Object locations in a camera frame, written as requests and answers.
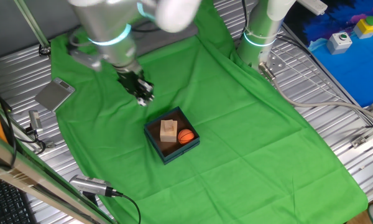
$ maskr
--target white cable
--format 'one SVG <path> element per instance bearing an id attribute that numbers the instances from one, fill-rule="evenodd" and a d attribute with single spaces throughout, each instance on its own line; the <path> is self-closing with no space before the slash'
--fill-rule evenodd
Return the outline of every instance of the white cable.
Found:
<path id="1" fill-rule="evenodd" d="M 367 116 L 370 116 L 370 117 L 373 118 L 373 113 L 372 112 L 370 112 L 368 110 L 365 110 L 364 108 L 361 108 L 360 106 L 356 106 L 356 105 L 353 105 L 353 104 L 350 104 L 350 103 L 345 103 L 345 102 L 298 103 L 296 101 L 291 100 L 290 98 L 288 98 L 285 95 L 285 93 L 280 89 L 280 86 L 279 86 L 276 79 L 274 79 L 272 81 L 273 81 L 276 89 L 278 89 L 278 92 L 281 94 L 281 96 L 284 97 L 285 100 L 287 100 L 291 105 L 300 106 L 300 107 L 317 107 L 317 106 L 331 106 L 331 105 L 346 106 L 346 107 L 358 110 L 358 111 L 366 114 Z"/>
<path id="2" fill-rule="evenodd" d="M 72 33 L 69 35 L 69 43 L 72 44 L 73 46 L 75 47 L 86 47 L 86 46 L 89 46 L 91 45 L 92 43 L 90 41 L 87 41 L 87 42 L 84 42 L 84 43 L 75 43 L 73 41 L 73 38 L 76 36 L 76 33 L 80 30 L 81 27 L 75 29 L 74 31 L 72 31 Z"/>
<path id="3" fill-rule="evenodd" d="M 343 100 L 344 102 L 347 102 L 346 100 L 340 98 L 338 95 L 335 95 L 331 92 L 329 92 L 328 90 L 325 90 L 322 86 L 320 86 L 319 84 L 317 84 L 316 82 L 314 82 L 313 80 L 311 80 L 310 78 L 306 77 L 304 74 L 302 74 L 301 72 L 299 72 L 297 69 L 293 68 L 290 64 L 288 64 L 285 60 L 283 60 L 279 55 L 277 55 L 273 50 L 271 50 L 271 52 L 276 56 L 278 57 L 284 64 L 286 64 L 289 68 L 293 69 L 294 71 L 296 71 L 297 73 L 299 73 L 302 77 L 304 77 L 305 79 L 311 81 L 312 83 L 314 83 L 317 87 L 321 88 L 323 91 L 329 93 L 330 95 L 336 97 L 337 99 L 339 100 Z"/>

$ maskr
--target metal grid table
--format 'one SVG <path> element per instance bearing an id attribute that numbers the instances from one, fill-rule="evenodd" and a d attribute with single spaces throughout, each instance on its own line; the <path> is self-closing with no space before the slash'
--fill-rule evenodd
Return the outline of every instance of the metal grid table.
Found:
<path id="1" fill-rule="evenodd" d="M 248 9 L 254 5 L 248 1 Z M 237 39 L 244 26 L 240 0 L 215 1 L 214 6 L 224 19 L 232 37 Z M 23 127 L 29 125 L 29 110 L 38 110 L 44 134 L 43 141 L 53 141 L 55 149 L 47 149 L 40 158 L 65 180 L 81 174 L 76 161 L 60 133 L 55 114 L 39 105 L 34 96 L 51 81 L 51 65 L 48 57 L 40 57 L 38 47 L 31 47 L 0 58 L 0 94 L 14 108 L 13 118 Z M 277 80 L 285 94 L 299 102 L 312 103 L 345 100 L 350 96 L 335 79 L 321 72 L 307 55 L 295 46 L 277 40 L 273 48 L 284 62 L 274 67 Z M 328 143 L 339 160 L 355 178 L 369 200 L 373 199 L 373 140 L 354 149 L 351 141 L 367 130 L 367 124 L 355 111 L 339 106 L 321 108 L 296 108 Z M 29 196 L 29 203 L 36 219 L 46 223 L 79 223 L 36 198 Z M 101 201 L 99 207 L 106 210 Z"/>

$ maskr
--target dark blue box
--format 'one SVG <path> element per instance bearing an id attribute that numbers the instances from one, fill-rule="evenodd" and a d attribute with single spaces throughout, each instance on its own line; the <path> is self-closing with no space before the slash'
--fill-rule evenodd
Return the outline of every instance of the dark blue box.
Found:
<path id="1" fill-rule="evenodd" d="M 160 121 L 170 119 L 177 121 L 177 134 L 183 129 L 189 129 L 195 135 L 193 140 L 185 145 L 180 144 L 178 142 L 178 138 L 177 142 L 160 142 Z M 192 124 L 189 122 L 184 113 L 182 113 L 180 107 L 176 107 L 162 116 L 154 119 L 153 121 L 145 124 L 144 133 L 164 164 L 168 164 L 192 148 L 197 147 L 197 145 L 200 143 L 199 134 L 193 128 Z"/>

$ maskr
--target green cloth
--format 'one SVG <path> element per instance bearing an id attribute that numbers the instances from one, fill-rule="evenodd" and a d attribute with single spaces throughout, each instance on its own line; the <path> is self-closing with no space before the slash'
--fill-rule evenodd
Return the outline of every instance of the green cloth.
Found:
<path id="1" fill-rule="evenodd" d="M 315 130 L 237 57 L 210 1 L 197 36 L 139 58 L 155 100 L 137 105 L 114 69 L 94 72 L 52 42 L 52 75 L 76 92 L 57 111 L 71 153 L 90 177 L 133 198 L 142 223 L 343 223 L 367 198 Z M 144 124 L 179 106 L 200 145 L 166 166 Z M 101 200 L 120 223 L 136 223 L 124 198 Z"/>

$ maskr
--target basketball toy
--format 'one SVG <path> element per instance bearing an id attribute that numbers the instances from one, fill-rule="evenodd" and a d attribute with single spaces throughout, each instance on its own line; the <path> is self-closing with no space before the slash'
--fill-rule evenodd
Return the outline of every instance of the basketball toy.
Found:
<path id="1" fill-rule="evenodd" d="M 186 143 L 192 141 L 194 137 L 195 137 L 195 135 L 193 134 L 193 132 L 191 130 L 184 129 L 184 130 L 180 131 L 180 133 L 178 134 L 178 141 L 181 144 L 186 144 Z"/>

